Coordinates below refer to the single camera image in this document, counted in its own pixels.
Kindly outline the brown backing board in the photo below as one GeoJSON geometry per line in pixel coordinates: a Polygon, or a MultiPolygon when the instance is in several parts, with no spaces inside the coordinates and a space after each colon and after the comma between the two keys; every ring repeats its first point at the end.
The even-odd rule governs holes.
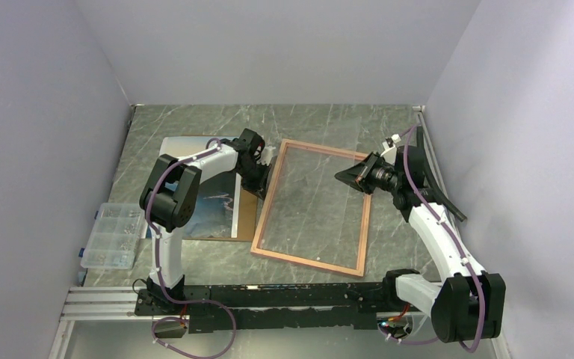
{"type": "Polygon", "coordinates": [[[190,221],[182,228],[184,239],[253,240],[256,230],[256,197],[241,186],[235,172],[218,174],[201,183],[190,221]]]}

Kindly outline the seascape photo print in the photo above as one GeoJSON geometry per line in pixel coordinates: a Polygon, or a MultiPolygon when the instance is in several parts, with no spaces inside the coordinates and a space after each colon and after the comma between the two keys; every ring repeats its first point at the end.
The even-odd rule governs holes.
{"type": "Polygon", "coordinates": [[[231,138],[166,137],[139,200],[145,217],[186,239],[236,237],[237,162],[231,138]]]}

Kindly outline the pink wooden picture frame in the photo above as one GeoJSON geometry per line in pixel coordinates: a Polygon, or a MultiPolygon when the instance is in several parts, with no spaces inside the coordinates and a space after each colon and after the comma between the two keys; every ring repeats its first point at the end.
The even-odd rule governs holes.
{"type": "Polygon", "coordinates": [[[364,153],[284,139],[251,253],[362,277],[371,195],[335,175],[365,158],[364,153]]]}

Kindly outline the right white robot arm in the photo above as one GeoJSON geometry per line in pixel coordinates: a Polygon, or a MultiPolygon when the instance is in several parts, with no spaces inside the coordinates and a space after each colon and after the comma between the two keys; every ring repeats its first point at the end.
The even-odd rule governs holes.
{"type": "Polygon", "coordinates": [[[405,304],[431,320],[443,343],[493,339],[502,331],[506,284],[489,273],[455,233],[448,214],[465,215],[438,188],[421,146],[407,145],[388,154],[370,153],[335,179],[363,194],[376,190],[392,195],[394,207],[419,235],[436,265],[440,283],[426,280],[415,269],[388,271],[381,300],[390,310],[405,304]]]}

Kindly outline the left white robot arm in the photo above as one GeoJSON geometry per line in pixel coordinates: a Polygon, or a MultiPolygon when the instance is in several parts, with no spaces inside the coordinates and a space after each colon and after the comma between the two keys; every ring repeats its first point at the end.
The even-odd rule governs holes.
{"type": "Polygon", "coordinates": [[[243,190],[265,199],[271,178],[266,142],[252,129],[233,139],[210,138],[204,148],[188,156],[160,155],[139,200],[152,233],[152,269],[148,291],[166,314],[178,312],[185,300],[182,243],[173,232],[192,218],[200,186],[224,173],[237,174],[243,190]]]}

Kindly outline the black foam tube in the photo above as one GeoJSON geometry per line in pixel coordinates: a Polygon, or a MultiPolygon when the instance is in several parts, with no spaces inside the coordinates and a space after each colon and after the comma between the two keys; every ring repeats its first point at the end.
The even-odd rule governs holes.
{"type": "Polygon", "coordinates": [[[428,183],[428,186],[433,191],[433,196],[437,199],[439,204],[445,206],[445,208],[460,222],[464,222],[467,220],[467,217],[463,214],[461,210],[459,210],[445,195],[445,193],[439,187],[436,177],[433,174],[431,169],[430,163],[428,161],[428,155],[426,152],[425,147],[425,139],[424,139],[424,130],[422,126],[417,126],[416,128],[416,144],[419,149],[419,152],[423,155],[423,174],[425,176],[425,180],[428,183]]]}

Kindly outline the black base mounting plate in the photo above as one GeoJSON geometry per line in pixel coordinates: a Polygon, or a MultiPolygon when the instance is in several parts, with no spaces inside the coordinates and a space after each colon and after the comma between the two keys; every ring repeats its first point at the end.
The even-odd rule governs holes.
{"type": "Polygon", "coordinates": [[[374,330],[407,307],[378,282],[186,285],[172,293],[173,301],[158,289],[140,289],[137,295],[136,316],[183,315],[192,334],[232,328],[374,330]]]}

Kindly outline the clear plastic screw box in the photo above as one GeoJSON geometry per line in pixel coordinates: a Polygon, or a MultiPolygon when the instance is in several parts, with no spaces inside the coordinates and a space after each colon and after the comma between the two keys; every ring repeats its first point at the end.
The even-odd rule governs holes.
{"type": "Polygon", "coordinates": [[[146,234],[144,211],[136,203],[103,203],[81,252],[85,269],[131,269],[146,234]]]}

